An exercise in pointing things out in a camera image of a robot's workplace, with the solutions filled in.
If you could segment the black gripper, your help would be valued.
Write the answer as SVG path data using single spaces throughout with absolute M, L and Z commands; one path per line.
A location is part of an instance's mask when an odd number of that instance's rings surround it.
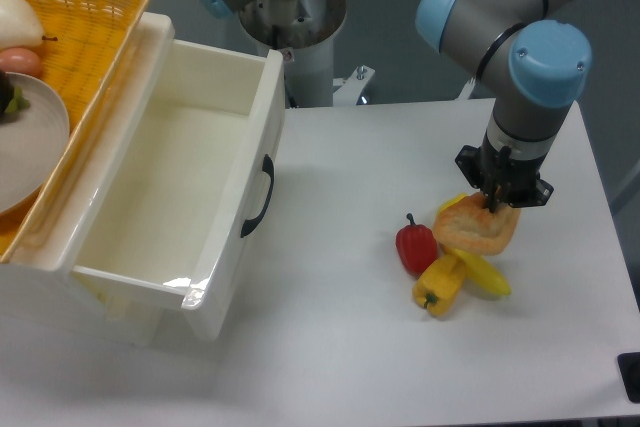
M 485 206 L 490 212 L 496 212 L 499 204 L 513 208 L 541 207 L 554 192 L 553 186 L 540 177 L 543 157 L 516 160 L 513 153 L 509 146 L 496 150 L 490 144 L 465 145 L 455 158 L 469 185 L 485 195 Z

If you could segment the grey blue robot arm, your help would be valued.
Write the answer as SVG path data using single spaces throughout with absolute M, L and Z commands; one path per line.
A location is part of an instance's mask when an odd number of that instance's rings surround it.
M 543 206 L 553 192 L 539 170 L 592 64 L 586 36 L 550 17 L 571 1 L 421 0 L 417 8 L 424 41 L 495 96 L 481 145 L 455 159 L 491 212 Z

